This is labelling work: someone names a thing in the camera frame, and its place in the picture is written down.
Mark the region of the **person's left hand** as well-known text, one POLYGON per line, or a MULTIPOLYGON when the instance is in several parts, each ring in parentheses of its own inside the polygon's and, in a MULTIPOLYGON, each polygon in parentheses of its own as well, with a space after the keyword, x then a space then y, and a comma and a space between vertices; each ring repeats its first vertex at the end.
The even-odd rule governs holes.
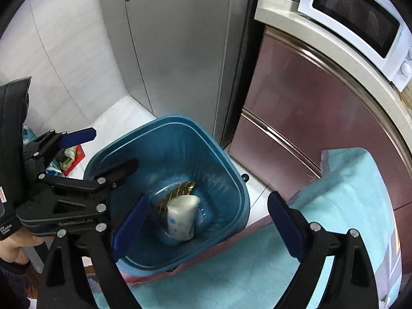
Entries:
POLYGON ((25 265, 29 258, 23 248, 35 247, 44 243, 45 239, 33 236, 27 229, 21 228, 0 243, 0 257, 8 263, 25 265))

